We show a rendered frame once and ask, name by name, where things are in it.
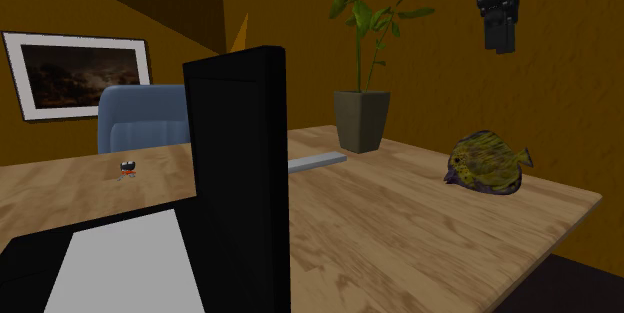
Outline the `yellow spotted fish figure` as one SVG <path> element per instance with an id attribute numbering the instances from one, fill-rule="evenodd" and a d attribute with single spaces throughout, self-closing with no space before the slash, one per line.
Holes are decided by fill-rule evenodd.
<path id="1" fill-rule="evenodd" d="M 443 181 L 480 193 L 510 195 L 521 187 L 521 164 L 533 166 L 527 148 L 514 153 L 496 133 L 482 130 L 455 144 Z"/>

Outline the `white framed dark wall picture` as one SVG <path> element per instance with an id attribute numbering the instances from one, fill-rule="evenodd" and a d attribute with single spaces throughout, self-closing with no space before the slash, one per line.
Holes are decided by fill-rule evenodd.
<path id="1" fill-rule="evenodd" d="M 4 31 L 25 121 L 91 117 L 112 85 L 149 85 L 144 39 Z"/>

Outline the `grey flat bar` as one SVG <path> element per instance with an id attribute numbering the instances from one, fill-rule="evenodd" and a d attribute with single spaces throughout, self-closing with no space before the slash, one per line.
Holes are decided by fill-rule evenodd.
<path id="1" fill-rule="evenodd" d="M 292 174 L 311 170 L 318 167 L 345 162 L 346 160 L 347 156 L 339 152 L 328 152 L 303 158 L 291 159 L 288 161 L 288 173 Z"/>

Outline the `green plant in dark pot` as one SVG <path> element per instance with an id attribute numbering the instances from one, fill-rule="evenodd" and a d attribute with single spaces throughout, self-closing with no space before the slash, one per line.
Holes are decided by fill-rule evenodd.
<path id="1" fill-rule="evenodd" d="M 356 89 L 334 93 L 334 113 L 340 147 L 353 153 L 376 151 L 383 137 L 391 93 L 372 91 L 372 75 L 362 76 L 362 40 L 367 33 L 377 33 L 370 71 L 386 65 L 378 58 L 378 52 L 386 47 L 384 37 L 392 33 L 400 36 L 399 20 L 416 19 L 435 12 L 431 7 L 415 10 L 399 10 L 397 5 L 372 10 L 364 0 L 333 0 L 329 17 L 337 18 L 346 9 L 351 15 L 345 24 L 355 29 Z"/>

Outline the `wooden table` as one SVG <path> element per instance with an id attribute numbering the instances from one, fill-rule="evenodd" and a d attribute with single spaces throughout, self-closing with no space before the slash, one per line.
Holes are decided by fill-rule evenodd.
<path id="1" fill-rule="evenodd" d="M 491 313 L 601 200 L 532 176 L 477 193 L 443 181 L 441 153 L 288 134 L 292 158 L 328 152 L 347 160 L 288 175 L 290 313 Z M 136 176 L 118 181 L 124 161 Z M 187 144 L 0 167 L 0 241 L 195 193 Z"/>

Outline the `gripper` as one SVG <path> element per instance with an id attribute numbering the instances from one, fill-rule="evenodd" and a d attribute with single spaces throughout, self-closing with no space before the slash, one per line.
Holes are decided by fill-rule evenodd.
<path id="1" fill-rule="evenodd" d="M 481 8 L 480 14 L 484 21 L 485 48 L 496 49 L 497 54 L 514 53 L 519 4 L 515 1 L 504 1 Z"/>

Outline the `black open laptop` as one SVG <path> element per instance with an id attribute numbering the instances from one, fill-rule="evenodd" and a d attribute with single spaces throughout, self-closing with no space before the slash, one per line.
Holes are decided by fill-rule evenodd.
<path id="1" fill-rule="evenodd" d="M 183 67 L 193 197 L 12 239 L 0 313 L 290 313 L 286 53 Z"/>

